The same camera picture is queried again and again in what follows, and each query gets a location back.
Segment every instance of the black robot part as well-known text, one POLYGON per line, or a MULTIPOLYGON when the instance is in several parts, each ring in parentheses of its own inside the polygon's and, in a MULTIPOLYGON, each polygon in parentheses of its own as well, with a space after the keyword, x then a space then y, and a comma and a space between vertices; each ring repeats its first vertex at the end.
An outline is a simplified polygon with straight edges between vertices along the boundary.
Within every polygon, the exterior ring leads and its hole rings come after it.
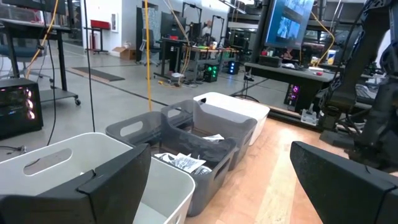
POLYGON ((293 142, 290 160, 323 223, 398 223, 398 178, 293 142))

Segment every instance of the yellow cable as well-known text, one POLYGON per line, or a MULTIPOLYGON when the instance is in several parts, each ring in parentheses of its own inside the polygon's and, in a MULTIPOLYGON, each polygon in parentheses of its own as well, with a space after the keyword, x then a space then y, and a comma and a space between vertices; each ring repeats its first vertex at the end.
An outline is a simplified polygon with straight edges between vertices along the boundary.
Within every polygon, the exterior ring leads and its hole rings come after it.
MULTIPOLYGON (((57 0, 57 1, 55 2, 54 13, 52 14, 51 23, 50 23, 49 28, 47 29, 47 32, 45 33, 44 39, 43 39, 43 41, 42 41, 42 43, 41 43, 41 46, 42 46, 42 47, 44 46, 44 43, 45 43, 45 41, 47 40, 47 36, 48 36, 48 34, 50 33, 50 31, 51 31, 51 29, 52 29, 52 26, 54 25, 54 22, 55 22, 55 15, 56 15, 57 9, 58 9, 58 1, 59 1, 59 0, 57 0)), ((32 60, 30 61, 30 64, 29 64, 28 67, 27 67, 27 73, 26 73, 26 77, 25 77, 26 79, 29 78, 30 68, 31 68, 33 62, 36 60, 37 56, 39 55, 40 51, 41 51, 40 49, 37 49, 36 54, 33 56, 32 60)))
POLYGON ((319 19, 317 18, 316 15, 314 15, 313 12, 311 12, 311 14, 312 14, 312 16, 315 18, 315 20, 322 26, 322 28, 324 28, 324 29, 331 35, 331 38, 333 39, 333 41, 331 42, 331 44, 330 44, 328 50, 327 50, 325 53, 323 53, 322 57, 321 57, 321 58, 318 60, 318 62, 316 63, 315 66, 317 67, 317 66, 319 65, 319 63, 322 61, 322 59, 325 57, 325 55, 329 52, 329 50, 331 49, 331 47, 333 46, 333 44, 335 43, 335 36, 334 36, 328 29, 326 29, 326 27, 319 21, 319 19))
POLYGON ((149 111, 152 111, 152 96, 150 90, 150 57, 149 57, 149 20, 148 20, 148 0, 145 0, 145 25, 147 35, 147 91, 148 91, 148 105, 149 111))

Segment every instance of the workbench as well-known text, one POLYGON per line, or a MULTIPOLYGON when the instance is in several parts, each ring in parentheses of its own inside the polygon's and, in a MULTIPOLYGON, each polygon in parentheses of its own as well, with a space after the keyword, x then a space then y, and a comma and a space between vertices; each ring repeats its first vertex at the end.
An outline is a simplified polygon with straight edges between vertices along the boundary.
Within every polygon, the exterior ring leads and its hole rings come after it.
MULTIPOLYGON (((11 59, 11 67, 12 72, 14 74, 14 78, 19 78, 19 69, 17 56, 14 48, 14 39, 15 38, 23 38, 23 39, 43 39, 45 32, 43 30, 47 30, 47 27, 44 27, 41 23, 34 22, 26 22, 26 21, 17 21, 13 19, 0 19, 0 23, 4 26, 0 29, 0 32, 5 33, 7 37, 7 45, 9 49, 9 58, 11 59)), ((72 30, 69 27, 62 27, 58 25, 52 26, 52 31, 49 33, 48 40, 56 40, 58 45, 58 58, 60 64, 60 74, 61 74, 61 85, 62 88, 59 89, 55 86, 52 86, 55 92, 55 99, 60 100, 64 98, 73 97, 75 99, 75 103, 80 105, 80 100, 78 99, 78 95, 71 93, 68 91, 67 87, 67 74, 65 71, 65 58, 63 52, 63 41, 62 34, 70 33, 72 30)), ((40 100, 41 102, 53 101, 53 90, 42 90, 40 91, 40 100)))
POLYGON ((330 83, 335 75, 327 72, 317 75, 314 71, 275 68, 249 62, 245 63, 244 66, 251 69, 251 75, 300 86, 300 92, 294 108, 296 113, 300 113, 303 109, 308 109, 322 86, 330 83))

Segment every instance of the black cable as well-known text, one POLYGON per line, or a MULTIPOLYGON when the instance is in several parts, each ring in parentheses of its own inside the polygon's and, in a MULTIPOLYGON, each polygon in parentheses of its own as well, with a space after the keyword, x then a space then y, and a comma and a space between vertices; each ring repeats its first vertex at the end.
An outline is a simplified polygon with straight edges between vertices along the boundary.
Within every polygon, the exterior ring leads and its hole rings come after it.
MULTIPOLYGON (((86 22, 86 26, 88 26, 86 0, 84 0, 84 5, 85 5, 85 22, 86 22)), ((86 45, 88 46, 88 29, 86 29, 86 45)), ((88 83, 90 85, 91 118, 93 120, 93 131, 95 132, 94 107, 93 107, 93 91, 91 89, 91 67, 90 67, 90 53, 89 53, 89 50, 87 50, 87 63, 88 63, 88 83)))

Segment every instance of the computer tower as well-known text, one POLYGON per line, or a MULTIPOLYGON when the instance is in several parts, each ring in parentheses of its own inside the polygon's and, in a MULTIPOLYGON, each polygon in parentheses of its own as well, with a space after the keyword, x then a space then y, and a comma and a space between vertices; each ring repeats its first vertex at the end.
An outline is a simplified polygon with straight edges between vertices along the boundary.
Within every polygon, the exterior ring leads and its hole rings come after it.
POLYGON ((0 139, 43 126, 39 86, 25 78, 0 80, 0 139))
POLYGON ((219 71, 220 70, 218 68, 218 65, 205 64, 205 72, 203 73, 203 80, 208 83, 216 82, 219 71))
POLYGON ((230 75, 237 75, 239 73, 240 62, 228 62, 228 71, 230 75))

